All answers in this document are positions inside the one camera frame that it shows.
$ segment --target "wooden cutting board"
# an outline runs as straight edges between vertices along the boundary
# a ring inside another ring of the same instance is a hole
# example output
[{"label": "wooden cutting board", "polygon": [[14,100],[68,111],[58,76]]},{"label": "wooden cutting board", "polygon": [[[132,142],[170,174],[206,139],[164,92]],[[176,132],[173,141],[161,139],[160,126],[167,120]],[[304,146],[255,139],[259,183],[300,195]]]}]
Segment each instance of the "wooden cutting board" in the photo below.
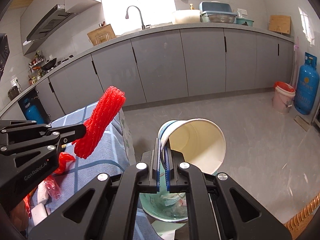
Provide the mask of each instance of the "wooden cutting board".
[{"label": "wooden cutting board", "polygon": [[290,34],[291,17],[286,15],[270,15],[269,31]]}]

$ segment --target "white bucket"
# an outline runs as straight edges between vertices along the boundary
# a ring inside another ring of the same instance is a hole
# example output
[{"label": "white bucket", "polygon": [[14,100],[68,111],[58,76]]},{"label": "white bucket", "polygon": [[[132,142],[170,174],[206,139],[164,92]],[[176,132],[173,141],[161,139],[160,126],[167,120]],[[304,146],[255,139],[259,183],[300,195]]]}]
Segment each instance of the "white bucket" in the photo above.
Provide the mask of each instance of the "white bucket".
[{"label": "white bucket", "polygon": [[289,92],[282,89],[279,86],[275,88],[275,94],[272,99],[272,106],[281,114],[287,114],[292,107],[292,99],[296,95],[296,92]]},{"label": "white bucket", "polygon": [[168,139],[172,150],[183,153],[186,162],[202,172],[213,174],[226,154],[226,140],[221,129],[207,119],[168,121],[158,132],[161,152]]}]

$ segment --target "white basin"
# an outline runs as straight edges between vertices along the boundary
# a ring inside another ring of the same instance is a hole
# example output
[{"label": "white basin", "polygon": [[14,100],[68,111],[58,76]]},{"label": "white basin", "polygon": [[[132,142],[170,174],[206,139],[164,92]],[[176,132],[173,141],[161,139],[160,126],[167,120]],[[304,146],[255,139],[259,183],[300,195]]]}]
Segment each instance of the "white basin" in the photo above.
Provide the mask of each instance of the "white basin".
[{"label": "white basin", "polygon": [[200,10],[179,10],[172,13],[173,24],[199,23]]}]

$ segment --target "red plastic bag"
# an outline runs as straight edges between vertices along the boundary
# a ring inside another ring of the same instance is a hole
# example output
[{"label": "red plastic bag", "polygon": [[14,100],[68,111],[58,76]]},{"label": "red plastic bag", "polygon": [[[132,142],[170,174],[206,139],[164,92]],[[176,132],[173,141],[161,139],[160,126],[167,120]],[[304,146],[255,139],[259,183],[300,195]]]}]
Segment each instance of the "red plastic bag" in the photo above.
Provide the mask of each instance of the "red plastic bag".
[{"label": "red plastic bag", "polygon": [[57,168],[53,173],[62,174],[66,170],[66,166],[68,162],[74,162],[76,158],[74,158],[71,154],[60,152],[59,155],[59,168]]},{"label": "red plastic bag", "polygon": [[274,85],[273,85],[273,88],[276,88],[276,87],[280,87],[282,88],[283,90],[285,91],[288,91],[288,92],[295,92],[295,89],[288,85],[287,83],[285,82],[282,82],[282,81],[277,81]]},{"label": "red plastic bag", "polygon": [[31,209],[30,209],[30,199],[32,198],[34,192],[36,191],[36,187],[24,197],[23,201],[26,204],[26,211],[28,213],[29,218],[31,218]]},{"label": "red plastic bag", "polygon": [[61,196],[60,187],[52,175],[49,175],[44,179],[44,184],[48,189],[50,197],[57,199]]}]

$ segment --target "silver bolt head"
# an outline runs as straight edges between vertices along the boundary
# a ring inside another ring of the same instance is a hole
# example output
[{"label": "silver bolt head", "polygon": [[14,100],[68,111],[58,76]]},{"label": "silver bolt head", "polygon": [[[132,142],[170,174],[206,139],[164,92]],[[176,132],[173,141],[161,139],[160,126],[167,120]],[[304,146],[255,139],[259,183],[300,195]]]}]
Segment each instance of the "silver bolt head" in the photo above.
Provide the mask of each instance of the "silver bolt head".
[{"label": "silver bolt head", "polygon": [[225,173],[218,174],[218,179],[220,179],[220,180],[226,180],[227,178],[228,178],[228,175]]},{"label": "silver bolt head", "polygon": [[137,163],[136,168],[139,170],[144,170],[147,167],[146,163]]},{"label": "silver bolt head", "polygon": [[108,174],[106,173],[100,173],[98,176],[97,176],[97,179],[100,180],[100,181],[104,181],[108,178]]},{"label": "silver bolt head", "polygon": [[187,169],[190,167],[190,164],[189,163],[186,163],[186,162],[183,162],[183,163],[180,163],[179,164],[180,168],[182,169]]}]

